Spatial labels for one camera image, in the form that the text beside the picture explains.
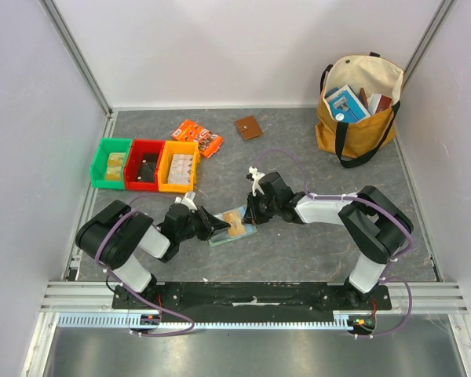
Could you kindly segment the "orange credit card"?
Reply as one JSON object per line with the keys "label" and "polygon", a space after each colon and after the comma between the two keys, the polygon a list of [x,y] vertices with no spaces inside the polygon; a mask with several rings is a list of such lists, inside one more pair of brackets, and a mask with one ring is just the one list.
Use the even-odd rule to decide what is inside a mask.
{"label": "orange credit card", "polygon": [[243,224],[239,210],[234,209],[224,212],[223,221],[230,224],[228,235],[231,238],[243,236],[246,233],[245,225]]}

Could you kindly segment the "green card holder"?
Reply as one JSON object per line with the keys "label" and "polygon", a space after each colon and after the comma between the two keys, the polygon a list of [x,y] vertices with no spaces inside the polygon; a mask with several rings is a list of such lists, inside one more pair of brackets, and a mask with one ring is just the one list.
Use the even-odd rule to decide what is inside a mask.
{"label": "green card holder", "polygon": [[215,214],[217,219],[229,223],[230,227],[209,239],[209,245],[211,247],[216,247],[224,243],[232,242],[245,236],[255,234],[257,232],[256,226],[243,222],[245,212],[246,207],[240,206],[232,210]]}

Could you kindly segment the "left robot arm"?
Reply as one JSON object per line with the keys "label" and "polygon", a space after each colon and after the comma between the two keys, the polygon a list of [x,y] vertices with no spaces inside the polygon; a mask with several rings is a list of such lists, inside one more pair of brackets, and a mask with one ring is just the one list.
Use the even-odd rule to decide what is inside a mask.
{"label": "left robot arm", "polygon": [[84,224],[75,237],[76,246],[130,289],[130,299],[142,309],[154,305],[156,278],[134,255],[141,250],[169,262],[186,240],[207,241],[231,225],[187,197],[176,198],[163,221],[115,200]]}

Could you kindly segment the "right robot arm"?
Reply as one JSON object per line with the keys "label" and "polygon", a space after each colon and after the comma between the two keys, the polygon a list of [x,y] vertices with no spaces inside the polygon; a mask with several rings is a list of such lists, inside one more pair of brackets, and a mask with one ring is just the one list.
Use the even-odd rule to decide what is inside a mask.
{"label": "right robot arm", "polygon": [[293,192],[276,171],[264,174],[251,167],[246,178],[252,183],[243,218],[247,224],[261,225],[280,217],[287,223],[325,223],[347,229],[360,250],[343,291],[345,303],[353,309],[371,301],[372,291],[398,250],[412,244],[411,220],[374,186],[328,196]]}

